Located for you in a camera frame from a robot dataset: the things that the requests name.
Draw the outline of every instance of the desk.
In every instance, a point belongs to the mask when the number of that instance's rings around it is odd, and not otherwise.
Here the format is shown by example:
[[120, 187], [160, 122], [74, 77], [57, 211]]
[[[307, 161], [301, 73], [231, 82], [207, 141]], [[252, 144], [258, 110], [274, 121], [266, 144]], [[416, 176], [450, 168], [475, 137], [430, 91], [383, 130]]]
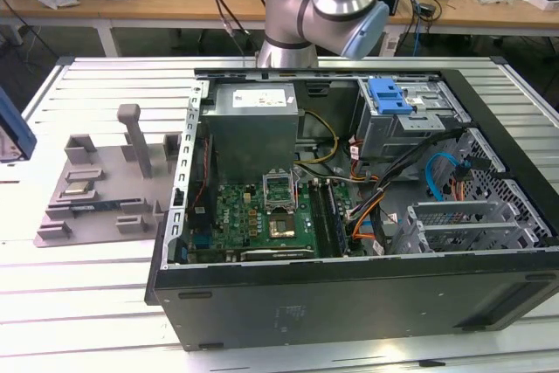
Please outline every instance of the desk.
[[[216, 28], [223, 29], [214, 0], [80, 0], [81, 5], [50, 10], [37, 0], [9, 0], [29, 24], [87, 26], [97, 29], [105, 54], [119, 55], [112, 29]], [[246, 29], [264, 29], [265, 10], [259, 0], [225, 0]], [[515, 0], [513, 5], [481, 5], [477, 0], [440, 0], [441, 18], [431, 33], [473, 35], [559, 36], [559, 13], [543, 12], [531, 4]], [[396, 43], [411, 19], [411, 6], [402, 0], [390, 17], [383, 41], [383, 55], [394, 55]], [[3, 4], [0, 24], [18, 25]]]
[[[460, 70], [559, 190], [559, 115], [510, 66], [478, 58], [321, 59], [320, 64]], [[183, 129], [188, 101], [181, 87], [194, 76], [192, 69], [220, 66], [254, 67], [254, 62], [77, 59], [52, 70], [24, 111], [38, 138], [32, 159], [0, 167], [0, 371], [58, 373], [72, 366], [87, 373], [394, 372], [423, 371], [417, 360], [434, 359], [447, 363], [437, 372], [515, 373], [559, 365], [559, 295], [500, 332], [185, 353], [162, 309], [143, 302], [153, 240], [33, 246], [66, 161], [68, 135], [91, 133], [98, 146], [125, 144], [116, 110], [123, 102], [137, 102], [147, 141], [160, 142], [163, 133]], [[84, 80], [88, 89], [79, 87]], [[164, 105], [150, 99], [156, 86], [172, 88], [160, 93]]]

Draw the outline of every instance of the light blue robot joint cap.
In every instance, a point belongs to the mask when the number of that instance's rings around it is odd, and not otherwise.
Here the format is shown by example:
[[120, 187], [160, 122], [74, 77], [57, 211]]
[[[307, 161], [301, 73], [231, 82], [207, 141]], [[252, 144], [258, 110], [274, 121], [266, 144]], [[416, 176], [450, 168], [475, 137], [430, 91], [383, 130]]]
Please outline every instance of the light blue robot joint cap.
[[369, 15], [363, 19], [343, 47], [342, 56], [346, 59], [360, 60], [369, 54], [383, 33], [389, 12], [385, 2], [376, 2]]

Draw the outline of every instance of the blue cable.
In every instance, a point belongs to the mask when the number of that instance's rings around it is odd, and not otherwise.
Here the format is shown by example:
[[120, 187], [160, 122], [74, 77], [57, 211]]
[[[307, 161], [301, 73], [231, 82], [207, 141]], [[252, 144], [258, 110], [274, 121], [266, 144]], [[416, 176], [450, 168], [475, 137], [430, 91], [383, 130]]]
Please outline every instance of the blue cable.
[[453, 155], [450, 155], [446, 152], [438, 152], [435, 155], [431, 156], [431, 158], [427, 161], [427, 164], [425, 165], [425, 179], [427, 180], [427, 185], [429, 185], [429, 189], [431, 190], [433, 196], [437, 199], [437, 201], [444, 201], [442, 194], [439, 192], [437, 188], [437, 185], [435, 185], [435, 181], [433, 181], [433, 174], [432, 174], [433, 161], [438, 157], [444, 157], [448, 159], [455, 168], [460, 165], [460, 162]]
[[416, 7], [418, 9], [418, 24], [416, 25], [416, 42], [413, 46], [413, 57], [416, 56], [416, 53], [418, 52], [418, 45], [419, 45], [419, 23], [421, 22], [421, 18], [419, 17], [419, 14], [421, 13], [421, 10], [419, 9], [419, 4], [416, 3]]

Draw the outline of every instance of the open computer tower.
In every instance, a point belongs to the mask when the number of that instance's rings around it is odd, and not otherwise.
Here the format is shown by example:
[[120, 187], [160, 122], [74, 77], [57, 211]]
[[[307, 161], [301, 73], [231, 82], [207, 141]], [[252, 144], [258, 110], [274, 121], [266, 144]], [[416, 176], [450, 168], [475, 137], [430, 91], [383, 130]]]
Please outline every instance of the open computer tower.
[[196, 71], [149, 298], [186, 350], [505, 328], [559, 199], [459, 72]]

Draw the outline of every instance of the floor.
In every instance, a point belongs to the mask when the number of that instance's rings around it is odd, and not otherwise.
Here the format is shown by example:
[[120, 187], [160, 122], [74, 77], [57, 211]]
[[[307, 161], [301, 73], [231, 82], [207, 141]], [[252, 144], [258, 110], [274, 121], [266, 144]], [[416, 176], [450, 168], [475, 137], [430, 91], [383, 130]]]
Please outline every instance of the floor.
[[[42, 27], [40, 36], [59, 56], [103, 57], [103, 50], [94, 29]], [[125, 56], [238, 56], [237, 47], [225, 31], [175, 31], [162, 29], [119, 28], [116, 37]], [[256, 44], [263, 34], [255, 31]], [[27, 31], [24, 44], [0, 46], [0, 86], [23, 110], [54, 66], [56, 59]], [[239, 37], [242, 48], [246, 48]], [[412, 35], [404, 41], [398, 56], [412, 55]], [[553, 40], [559, 47], [559, 40]], [[377, 54], [378, 45], [372, 52]], [[422, 36], [418, 56], [465, 57], [502, 56], [555, 108], [559, 107], [559, 58], [545, 38], [463, 36]]]

